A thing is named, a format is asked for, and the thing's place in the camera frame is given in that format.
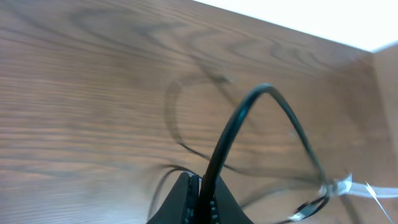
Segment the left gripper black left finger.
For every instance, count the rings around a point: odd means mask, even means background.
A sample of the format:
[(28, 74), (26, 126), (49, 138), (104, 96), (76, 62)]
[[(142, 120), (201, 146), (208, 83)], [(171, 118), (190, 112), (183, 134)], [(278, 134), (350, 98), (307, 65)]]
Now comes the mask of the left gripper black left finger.
[(147, 224), (190, 224), (199, 194), (199, 176), (180, 174), (163, 204)]

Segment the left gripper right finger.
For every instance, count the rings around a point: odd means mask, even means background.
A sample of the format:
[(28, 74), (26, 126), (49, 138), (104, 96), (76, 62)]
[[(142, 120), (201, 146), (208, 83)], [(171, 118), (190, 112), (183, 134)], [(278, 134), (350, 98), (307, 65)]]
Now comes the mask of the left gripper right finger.
[(253, 224), (241, 210), (221, 177), (217, 180), (213, 199), (215, 201), (215, 208), (212, 209), (211, 214), (214, 223)]

